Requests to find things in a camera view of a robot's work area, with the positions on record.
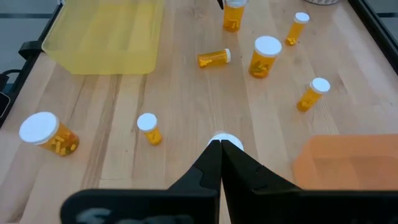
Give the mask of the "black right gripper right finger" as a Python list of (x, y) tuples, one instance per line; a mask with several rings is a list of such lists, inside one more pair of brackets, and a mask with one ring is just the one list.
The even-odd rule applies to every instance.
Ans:
[(304, 190), (221, 142), (232, 224), (398, 224), (398, 191)]

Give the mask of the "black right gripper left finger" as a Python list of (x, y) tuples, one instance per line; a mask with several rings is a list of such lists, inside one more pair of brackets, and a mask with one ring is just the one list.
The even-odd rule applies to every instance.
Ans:
[(88, 189), (69, 196), (62, 224), (219, 224), (222, 147), (212, 141), (165, 190)]

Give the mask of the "small orange pill bottle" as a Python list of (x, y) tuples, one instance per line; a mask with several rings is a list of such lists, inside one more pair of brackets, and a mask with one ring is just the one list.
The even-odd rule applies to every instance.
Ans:
[(298, 42), (298, 39), (304, 30), (305, 24), (310, 20), (310, 16), (305, 12), (297, 12), (294, 17), (294, 22), (289, 30), (289, 33), (285, 39), (285, 43), (289, 46), (293, 46)]
[(296, 107), (301, 112), (308, 111), (325, 93), (330, 91), (331, 85), (328, 80), (324, 78), (314, 78), (309, 88), (302, 95)]
[(200, 54), (197, 60), (200, 68), (226, 65), (231, 61), (231, 52), (229, 49), (223, 49), (217, 52)]
[(157, 126), (157, 118), (152, 113), (144, 113), (137, 119), (137, 127), (144, 133), (151, 145), (158, 145), (162, 142), (162, 134)]

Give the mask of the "orange translucent plastic bin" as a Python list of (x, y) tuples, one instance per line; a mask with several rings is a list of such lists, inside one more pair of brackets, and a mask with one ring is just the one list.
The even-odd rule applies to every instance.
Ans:
[(398, 134), (314, 136), (293, 173), (304, 189), (398, 190)]

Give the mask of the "yellow translucent plastic bin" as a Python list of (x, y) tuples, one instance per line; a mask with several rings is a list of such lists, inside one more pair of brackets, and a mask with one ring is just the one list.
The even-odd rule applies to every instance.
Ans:
[(165, 0), (65, 0), (43, 51), (76, 75), (154, 71)]

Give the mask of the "succulent in white patterned pot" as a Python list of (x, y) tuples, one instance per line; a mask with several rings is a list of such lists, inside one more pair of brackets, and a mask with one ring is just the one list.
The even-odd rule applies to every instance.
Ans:
[(338, 3), (340, 0), (305, 0), (305, 1), (316, 5), (329, 6)]

